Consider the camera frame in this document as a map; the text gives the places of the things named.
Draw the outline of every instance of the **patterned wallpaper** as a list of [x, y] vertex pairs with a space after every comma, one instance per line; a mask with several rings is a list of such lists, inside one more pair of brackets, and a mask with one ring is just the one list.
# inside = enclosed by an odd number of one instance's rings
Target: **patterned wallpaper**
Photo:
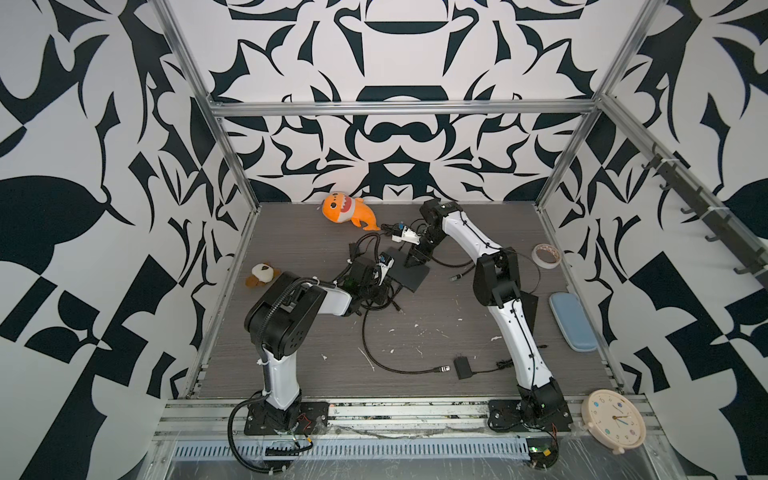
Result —
[[[641, 0], [171, 0], [215, 101], [590, 98]], [[576, 114], [229, 118], [262, 201], [535, 200]]]
[[171, 0], [218, 101], [591, 96], [641, 0]]
[[261, 201], [535, 200], [578, 114], [228, 118]]
[[0, 39], [2, 477], [132, 478], [248, 207], [145, 0], [6, 2]]
[[[768, 237], [768, 5], [670, 0], [617, 88], [757, 235]], [[547, 212], [584, 304], [690, 475], [768, 474], [768, 292], [605, 116]]]
[[768, 8], [670, 0], [619, 101], [759, 237], [768, 238]]

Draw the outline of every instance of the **brown plush dog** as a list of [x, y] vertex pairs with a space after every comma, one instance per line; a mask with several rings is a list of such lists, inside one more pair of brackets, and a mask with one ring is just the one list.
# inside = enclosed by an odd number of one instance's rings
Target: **brown plush dog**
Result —
[[277, 268], [272, 268], [267, 262], [259, 263], [250, 271], [250, 275], [245, 279], [245, 286], [254, 288], [255, 286], [267, 285], [275, 277], [280, 276]]

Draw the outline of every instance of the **stuffed animal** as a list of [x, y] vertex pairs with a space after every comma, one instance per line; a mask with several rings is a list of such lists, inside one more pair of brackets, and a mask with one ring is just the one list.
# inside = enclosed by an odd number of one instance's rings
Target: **stuffed animal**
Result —
[[365, 222], [363, 230], [381, 230], [376, 226], [376, 215], [373, 214], [362, 198], [352, 198], [340, 192], [330, 194], [323, 202], [323, 215], [328, 220], [336, 223], [344, 223], [351, 220], [355, 227], [361, 227], [360, 222]]
[[251, 269], [250, 275], [245, 279], [245, 285], [249, 288], [267, 285], [279, 275], [280, 271], [277, 268], [272, 268], [268, 263], [259, 263]]

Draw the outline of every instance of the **gray wooden floor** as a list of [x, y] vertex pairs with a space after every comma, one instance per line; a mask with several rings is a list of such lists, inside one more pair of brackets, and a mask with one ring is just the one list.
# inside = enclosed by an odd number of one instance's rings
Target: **gray wooden floor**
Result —
[[[547, 242], [531, 204], [463, 207], [472, 222], [501, 245], [529, 255], [534, 245]], [[372, 208], [380, 223], [410, 223], [420, 217], [418, 205]], [[262, 388], [256, 350], [243, 329], [243, 318], [266, 289], [245, 287], [252, 266], [266, 261], [277, 269], [301, 276], [332, 279], [345, 266], [347, 244], [364, 233], [349, 222], [331, 223], [316, 205], [263, 205], [210, 356], [201, 398], [241, 398]], [[393, 244], [382, 238], [380, 250]], [[435, 257], [446, 263], [463, 263], [468, 259], [450, 237], [435, 249]], [[430, 267], [429, 276], [416, 293], [403, 290], [398, 295], [403, 313], [390, 307], [369, 314], [366, 340], [372, 354], [387, 366], [413, 370], [450, 365], [451, 372], [408, 376], [372, 368], [361, 351], [361, 318], [319, 315], [298, 352], [297, 376], [304, 396], [517, 394], [514, 368], [458, 380], [453, 371], [457, 355], [467, 356], [473, 370], [494, 368], [496, 361], [510, 355], [487, 307], [475, 299], [472, 277], [451, 282], [449, 277], [462, 270], [434, 262]], [[531, 291], [537, 279], [535, 266], [520, 259], [520, 274], [523, 290]], [[538, 345], [548, 345], [541, 355], [566, 395], [610, 388], [599, 354], [576, 353], [564, 341], [548, 305], [549, 295], [558, 291], [565, 291], [562, 271], [542, 270], [541, 284], [535, 291], [539, 304], [533, 332]]]

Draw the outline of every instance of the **robotic arm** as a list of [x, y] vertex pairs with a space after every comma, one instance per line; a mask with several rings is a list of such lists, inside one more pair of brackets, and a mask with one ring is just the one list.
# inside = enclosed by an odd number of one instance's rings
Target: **robotic arm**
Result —
[[406, 266], [429, 261], [432, 251], [446, 236], [456, 240], [475, 262], [475, 298], [493, 315], [515, 364], [518, 391], [523, 398], [521, 419], [540, 425], [553, 415], [558, 421], [567, 417], [564, 414], [568, 413], [568, 405], [525, 320], [517, 254], [488, 238], [456, 202], [441, 205], [437, 200], [429, 200], [419, 211], [428, 227], [419, 244], [409, 251]]
[[[264, 425], [276, 432], [289, 432], [296, 424], [301, 403], [296, 351], [315, 316], [348, 316], [358, 311], [363, 300], [383, 303], [380, 300], [386, 298], [388, 288], [382, 284], [385, 277], [399, 281], [399, 275], [408, 270], [427, 269], [424, 264], [432, 259], [432, 251], [447, 236], [456, 240], [475, 262], [475, 297], [493, 315], [513, 358], [518, 391], [523, 398], [516, 409], [516, 423], [547, 425], [550, 418], [560, 423], [564, 416], [568, 417], [568, 405], [525, 320], [517, 254], [488, 238], [456, 202], [441, 205], [437, 200], [429, 200], [420, 212], [428, 228], [415, 238], [401, 237], [411, 243], [407, 256], [391, 249], [392, 255], [383, 253], [378, 264], [365, 257], [353, 258], [349, 274], [339, 286], [284, 272], [253, 306], [246, 316], [245, 328], [259, 351], [259, 364], [264, 371]], [[403, 228], [405, 233], [414, 236]], [[416, 290], [424, 276], [425, 273], [420, 275], [416, 285], [406, 287]]]

